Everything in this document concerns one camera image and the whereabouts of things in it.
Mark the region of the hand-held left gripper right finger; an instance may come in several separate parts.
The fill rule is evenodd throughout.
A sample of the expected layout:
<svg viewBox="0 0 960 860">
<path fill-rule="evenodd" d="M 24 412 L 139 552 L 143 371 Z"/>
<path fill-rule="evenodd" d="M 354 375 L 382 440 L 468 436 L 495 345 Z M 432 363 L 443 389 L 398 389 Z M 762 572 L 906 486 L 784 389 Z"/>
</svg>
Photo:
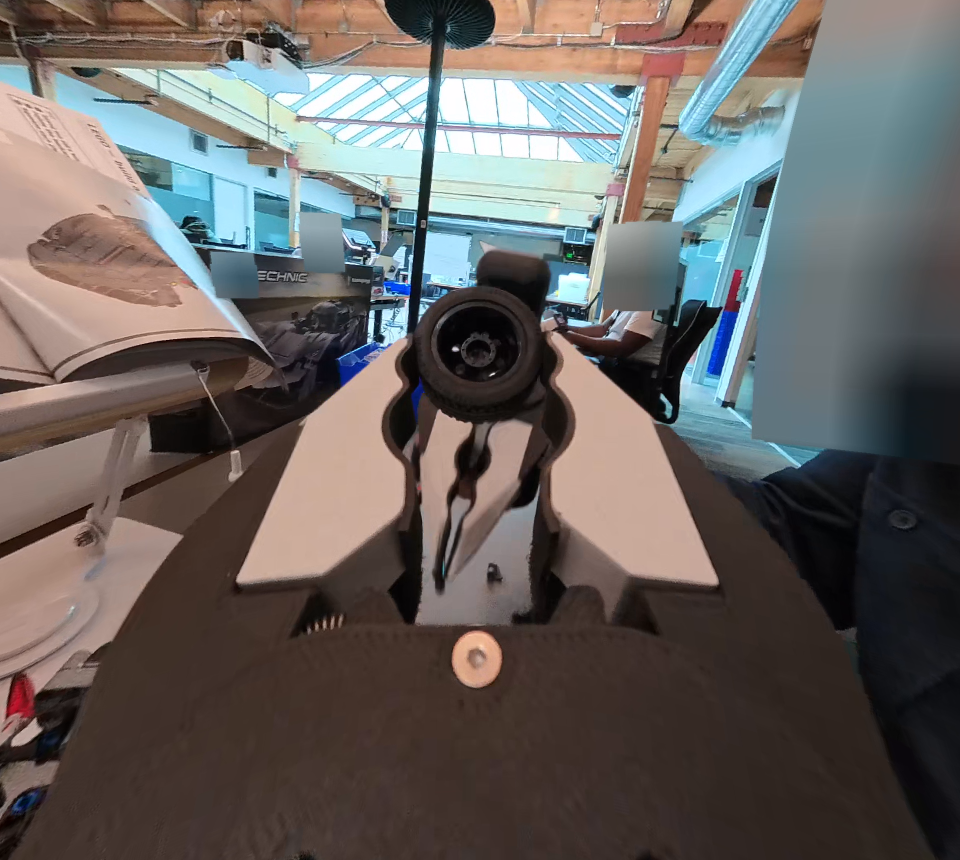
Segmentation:
<svg viewBox="0 0 960 860">
<path fill-rule="evenodd" d="M 714 565 L 651 416 L 564 336 L 550 391 L 565 421 L 547 470 L 551 567 L 566 587 L 624 594 L 634 585 L 713 591 Z"/>
</svg>

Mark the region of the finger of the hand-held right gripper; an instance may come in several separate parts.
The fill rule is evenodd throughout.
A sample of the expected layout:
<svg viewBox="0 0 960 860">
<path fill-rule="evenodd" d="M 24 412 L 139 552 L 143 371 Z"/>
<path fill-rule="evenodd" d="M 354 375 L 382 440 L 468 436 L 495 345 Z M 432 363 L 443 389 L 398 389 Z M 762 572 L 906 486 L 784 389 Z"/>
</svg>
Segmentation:
<svg viewBox="0 0 960 860">
<path fill-rule="evenodd" d="M 535 429 L 520 419 L 480 424 L 452 506 L 448 576 L 456 577 L 479 551 L 520 493 Z"/>
<path fill-rule="evenodd" d="M 482 474 L 482 426 L 437 413 L 419 448 L 419 507 L 433 577 L 453 577 Z"/>
</svg>

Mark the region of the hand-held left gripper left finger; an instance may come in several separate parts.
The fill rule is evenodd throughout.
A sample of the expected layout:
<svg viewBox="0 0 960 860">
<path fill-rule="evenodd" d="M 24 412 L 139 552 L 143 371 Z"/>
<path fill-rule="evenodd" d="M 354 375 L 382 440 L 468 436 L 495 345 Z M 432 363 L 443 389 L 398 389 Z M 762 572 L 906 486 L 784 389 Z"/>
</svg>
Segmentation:
<svg viewBox="0 0 960 860">
<path fill-rule="evenodd" d="M 303 422 L 239 569 L 240 590 L 390 590 L 404 572 L 409 463 L 390 410 L 409 390 L 403 338 Z"/>
</svg>

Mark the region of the black lego wheel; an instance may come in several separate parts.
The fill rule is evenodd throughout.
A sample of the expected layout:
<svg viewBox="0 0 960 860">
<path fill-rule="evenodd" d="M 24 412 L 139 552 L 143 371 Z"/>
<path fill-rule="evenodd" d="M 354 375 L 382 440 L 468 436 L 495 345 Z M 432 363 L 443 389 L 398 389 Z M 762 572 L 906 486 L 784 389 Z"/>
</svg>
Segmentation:
<svg viewBox="0 0 960 860">
<path fill-rule="evenodd" d="M 423 394 L 458 422 L 514 419 L 539 383 L 544 353 L 540 321 L 507 290 L 453 291 L 421 317 L 412 343 Z"/>
</svg>

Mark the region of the dark lego set box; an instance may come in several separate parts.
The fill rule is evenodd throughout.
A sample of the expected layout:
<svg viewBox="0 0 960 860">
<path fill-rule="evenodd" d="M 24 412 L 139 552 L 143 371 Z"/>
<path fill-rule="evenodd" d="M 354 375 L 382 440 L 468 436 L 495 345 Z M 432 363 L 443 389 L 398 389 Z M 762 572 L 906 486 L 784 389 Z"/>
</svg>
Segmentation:
<svg viewBox="0 0 960 860">
<path fill-rule="evenodd" d="M 299 257 L 255 254 L 258 296 L 234 304 L 268 350 L 275 370 L 251 361 L 244 385 L 215 399 L 186 404 L 149 419 L 156 454 L 210 454 L 238 446 L 301 419 L 336 393 L 338 361 L 366 344 L 368 320 L 382 274 L 345 264 L 312 273 Z"/>
</svg>

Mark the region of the white whiteboard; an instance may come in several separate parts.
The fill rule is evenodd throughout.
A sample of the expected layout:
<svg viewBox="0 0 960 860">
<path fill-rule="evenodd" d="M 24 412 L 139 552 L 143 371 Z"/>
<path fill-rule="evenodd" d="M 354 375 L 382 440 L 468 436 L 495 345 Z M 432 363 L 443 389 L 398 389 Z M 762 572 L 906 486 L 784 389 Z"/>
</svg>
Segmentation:
<svg viewBox="0 0 960 860">
<path fill-rule="evenodd" d="M 428 231 L 423 263 L 424 279 L 447 286 L 468 286 L 472 271 L 472 246 L 473 239 L 469 235 Z"/>
</svg>

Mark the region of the blue plastic bin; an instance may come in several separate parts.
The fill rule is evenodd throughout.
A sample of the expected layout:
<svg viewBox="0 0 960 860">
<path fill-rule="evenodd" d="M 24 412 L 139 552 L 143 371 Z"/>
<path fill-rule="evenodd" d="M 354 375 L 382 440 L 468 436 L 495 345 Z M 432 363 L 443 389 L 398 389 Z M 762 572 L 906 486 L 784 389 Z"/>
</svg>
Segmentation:
<svg viewBox="0 0 960 860">
<path fill-rule="evenodd" d="M 339 388 L 342 389 L 367 365 L 375 362 L 386 349 L 386 345 L 374 341 L 356 347 L 337 358 Z"/>
</svg>

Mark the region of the stack of blue red bins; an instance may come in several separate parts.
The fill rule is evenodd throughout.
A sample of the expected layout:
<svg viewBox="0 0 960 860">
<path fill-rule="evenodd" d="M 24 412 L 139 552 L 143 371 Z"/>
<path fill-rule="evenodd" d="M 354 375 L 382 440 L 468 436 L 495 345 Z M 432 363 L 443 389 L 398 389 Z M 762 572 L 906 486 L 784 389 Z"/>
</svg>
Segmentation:
<svg viewBox="0 0 960 860">
<path fill-rule="evenodd" d="M 739 310 L 745 280 L 749 270 L 737 268 L 733 271 L 726 291 L 724 304 L 715 325 L 714 336 L 709 347 L 709 357 L 706 362 L 705 374 L 719 378 L 723 372 L 728 351 L 737 325 Z"/>
</svg>

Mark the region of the white book stand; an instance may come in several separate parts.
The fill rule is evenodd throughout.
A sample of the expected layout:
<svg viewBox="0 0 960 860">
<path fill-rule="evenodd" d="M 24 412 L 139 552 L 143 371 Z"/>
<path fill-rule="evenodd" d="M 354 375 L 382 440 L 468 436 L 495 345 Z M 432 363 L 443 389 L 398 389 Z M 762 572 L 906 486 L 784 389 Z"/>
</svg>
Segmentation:
<svg viewBox="0 0 960 860">
<path fill-rule="evenodd" d="M 2 571 L 2 679 L 62 650 L 95 618 L 102 567 L 127 475 L 150 414 L 232 390 L 248 360 L 136 369 L 2 394 L 2 451 L 111 431 L 92 504 L 73 539 L 76 554 L 37 579 Z"/>
</svg>

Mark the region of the black pole with ribbed disc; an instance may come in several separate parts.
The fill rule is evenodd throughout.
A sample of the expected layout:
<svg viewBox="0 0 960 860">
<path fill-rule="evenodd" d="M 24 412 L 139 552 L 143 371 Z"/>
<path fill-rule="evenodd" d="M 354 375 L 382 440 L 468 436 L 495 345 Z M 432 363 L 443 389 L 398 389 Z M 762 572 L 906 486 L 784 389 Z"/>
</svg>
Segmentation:
<svg viewBox="0 0 960 860">
<path fill-rule="evenodd" d="M 393 24 L 408 37 L 429 47 L 427 94 L 422 129 L 421 163 L 414 222 L 411 291 L 407 332 L 420 318 L 426 261 L 428 215 L 433 182 L 436 136 L 445 52 L 472 50 L 494 32 L 496 12 L 490 0 L 384 0 Z"/>
</svg>

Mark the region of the white ceiling projector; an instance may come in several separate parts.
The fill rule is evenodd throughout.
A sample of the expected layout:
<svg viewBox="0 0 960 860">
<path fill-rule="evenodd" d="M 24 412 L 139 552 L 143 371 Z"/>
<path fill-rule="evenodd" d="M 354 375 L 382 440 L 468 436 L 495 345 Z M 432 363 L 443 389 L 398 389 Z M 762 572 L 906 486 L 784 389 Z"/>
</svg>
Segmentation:
<svg viewBox="0 0 960 860">
<path fill-rule="evenodd" d="M 225 42 L 219 62 L 226 72 L 270 96 L 309 90 L 304 55 L 280 27 L 248 31 Z"/>
</svg>

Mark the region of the open instruction book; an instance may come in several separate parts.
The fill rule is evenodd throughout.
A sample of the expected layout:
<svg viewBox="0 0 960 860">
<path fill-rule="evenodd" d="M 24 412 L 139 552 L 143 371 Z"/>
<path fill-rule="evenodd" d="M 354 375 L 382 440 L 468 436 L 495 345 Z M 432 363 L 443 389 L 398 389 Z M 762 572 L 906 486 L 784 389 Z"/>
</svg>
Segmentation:
<svg viewBox="0 0 960 860">
<path fill-rule="evenodd" d="M 2 392 L 249 358 L 277 370 L 102 124 L 2 85 Z"/>
</svg>

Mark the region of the silver spiral duct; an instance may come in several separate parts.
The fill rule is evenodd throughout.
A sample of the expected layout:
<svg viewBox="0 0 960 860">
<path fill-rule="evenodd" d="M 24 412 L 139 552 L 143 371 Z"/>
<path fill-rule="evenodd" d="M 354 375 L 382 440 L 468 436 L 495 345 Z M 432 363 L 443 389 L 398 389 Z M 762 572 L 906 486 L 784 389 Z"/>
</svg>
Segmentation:
<svg viewBox="0 0 960 860">
<path fill-rule="evenodd" d="M 733 117 L 718 110 L 759 58 L 800 0 L 748 0 L 714 61 L 678 116 L 678 132 L 706 147 L 732 147 L 745 139 L 775 134 L 784 104 L 760 106 Z"/>
</svg>

